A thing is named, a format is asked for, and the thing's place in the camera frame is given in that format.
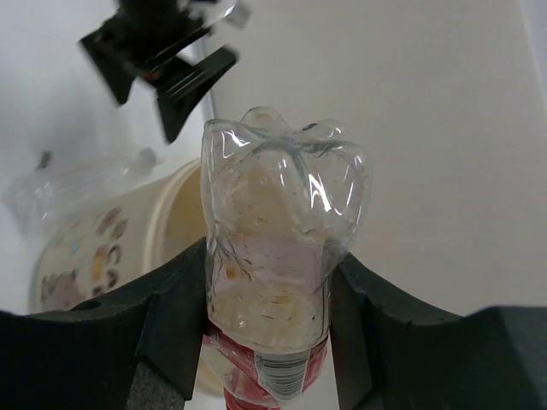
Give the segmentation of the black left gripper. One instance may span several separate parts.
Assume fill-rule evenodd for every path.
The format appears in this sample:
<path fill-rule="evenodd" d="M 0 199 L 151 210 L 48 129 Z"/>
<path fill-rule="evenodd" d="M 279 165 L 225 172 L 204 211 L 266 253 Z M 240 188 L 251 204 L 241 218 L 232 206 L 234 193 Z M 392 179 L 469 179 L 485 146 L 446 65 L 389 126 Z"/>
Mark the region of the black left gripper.
<path fill-rule="evenodd" d="M 194 108 L 238 62 L 228 47 L 195 64 L 177 54 L 221 21 L 244 28 L 250 15 L 245 1 L 119 1 L 116 15 L 79 43 L 118 104 L 127 102 L 135 79 L 156 88 L 165 140 L 172 144 Z"/>

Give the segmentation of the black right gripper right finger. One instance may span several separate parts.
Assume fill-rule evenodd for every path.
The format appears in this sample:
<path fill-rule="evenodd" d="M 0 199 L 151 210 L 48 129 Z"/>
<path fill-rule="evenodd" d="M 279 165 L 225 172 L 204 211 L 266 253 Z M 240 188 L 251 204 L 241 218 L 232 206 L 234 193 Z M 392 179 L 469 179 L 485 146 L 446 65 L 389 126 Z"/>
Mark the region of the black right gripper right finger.
<path fill-rule="evenodd" d="M 347 255 L 332 276 L 332 357 L 343 409 L 543 409 L 546 310 L 459 316 Z"/>

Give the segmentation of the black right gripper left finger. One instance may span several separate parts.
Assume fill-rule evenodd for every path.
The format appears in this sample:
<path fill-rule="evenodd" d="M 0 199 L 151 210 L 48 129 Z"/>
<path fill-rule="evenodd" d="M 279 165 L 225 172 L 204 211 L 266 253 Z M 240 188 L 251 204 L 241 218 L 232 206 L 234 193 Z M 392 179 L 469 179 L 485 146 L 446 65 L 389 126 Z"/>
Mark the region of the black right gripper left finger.
<path fill-rule="evenodd" d="M 68 311 L 1 315 L 4 409 L 181 409 L 206 322 L 206 242 Z"/>

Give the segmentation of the blue white cap clear bottle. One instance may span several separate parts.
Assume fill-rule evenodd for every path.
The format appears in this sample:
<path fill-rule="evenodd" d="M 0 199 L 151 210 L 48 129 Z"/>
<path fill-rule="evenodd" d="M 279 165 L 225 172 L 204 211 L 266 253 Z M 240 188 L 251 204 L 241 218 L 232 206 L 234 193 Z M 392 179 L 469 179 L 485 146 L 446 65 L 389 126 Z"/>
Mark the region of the blue white cap clear bottle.
<path fill-rule="evenodd" d="M 22 232 L 46 231 L 146 180 L 163 159 L 150 147 L 113 149 L 11 182 L 1 199 Z"/>

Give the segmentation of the red label crushed bottle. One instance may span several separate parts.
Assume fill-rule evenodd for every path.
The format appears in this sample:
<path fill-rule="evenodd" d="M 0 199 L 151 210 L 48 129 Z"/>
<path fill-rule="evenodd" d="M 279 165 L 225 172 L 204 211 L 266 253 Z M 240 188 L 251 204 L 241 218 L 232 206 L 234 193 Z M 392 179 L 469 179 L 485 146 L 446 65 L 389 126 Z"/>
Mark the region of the red label crushed bottle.
<path fill-rule="evenodd" d="M 362 225 L 372 169 L 336 120 L 289 127 L 273 108 L 205 124 L 203 359 L 229 409 L 279 409 L 321 373 L 331 276 Z"/>

